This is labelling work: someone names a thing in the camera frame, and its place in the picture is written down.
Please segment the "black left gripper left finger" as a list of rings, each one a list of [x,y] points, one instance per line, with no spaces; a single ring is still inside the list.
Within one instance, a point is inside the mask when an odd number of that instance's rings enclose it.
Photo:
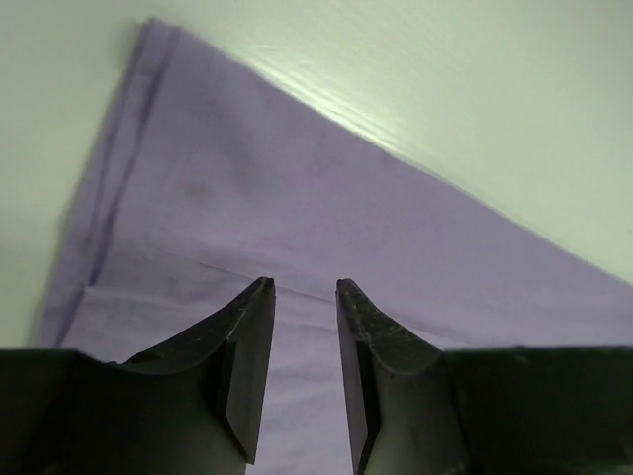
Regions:
[[[275,319],[270,278],[122,363],[1,354],[5,474],[241,474],[257,449]]]

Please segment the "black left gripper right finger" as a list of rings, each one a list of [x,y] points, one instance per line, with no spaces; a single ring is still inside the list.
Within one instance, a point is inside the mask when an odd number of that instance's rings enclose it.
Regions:
[[[628,474],[628,347],[439,349],[336,285],[357,474]]]

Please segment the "purple t shirt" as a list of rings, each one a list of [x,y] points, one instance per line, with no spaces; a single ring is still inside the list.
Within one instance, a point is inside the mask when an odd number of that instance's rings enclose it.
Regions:
[[[276,284],[257,474],[352,470],[335,284],[440,347],[628,345],[629,285],[146,23],[36,340],[124,359]]]

